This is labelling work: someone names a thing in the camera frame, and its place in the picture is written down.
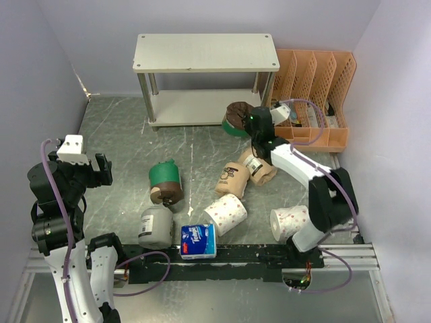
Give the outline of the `green brown paper roll labelled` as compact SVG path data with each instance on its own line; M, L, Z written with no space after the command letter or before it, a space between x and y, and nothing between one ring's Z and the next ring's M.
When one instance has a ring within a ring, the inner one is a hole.
M233 102L226 108L222 128L234 137L247 137L242 120L253 109L247 102Z

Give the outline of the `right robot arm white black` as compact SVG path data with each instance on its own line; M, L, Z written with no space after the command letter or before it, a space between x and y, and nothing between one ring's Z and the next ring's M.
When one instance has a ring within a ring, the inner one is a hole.
M242 125L251 137L252 152L268 164L283 170L308 189L310 221L288 238L286 261L301 267L309 259L309 250L336 227L350 219L357 222L358 203L348 171L331 169L300 153L288 140L275 134L276 109L255 107L242 117Z

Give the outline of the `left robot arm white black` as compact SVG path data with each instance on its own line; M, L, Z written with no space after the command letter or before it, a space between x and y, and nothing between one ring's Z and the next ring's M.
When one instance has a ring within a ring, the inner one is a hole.
M84 194L89 188L112 184L112 164L102 153L91 164L61 161L55 152L27 173L36 197L30 212L32 239L53 276L64 322L120 322L114 306L114 269L126 252L115 233L85 243Z

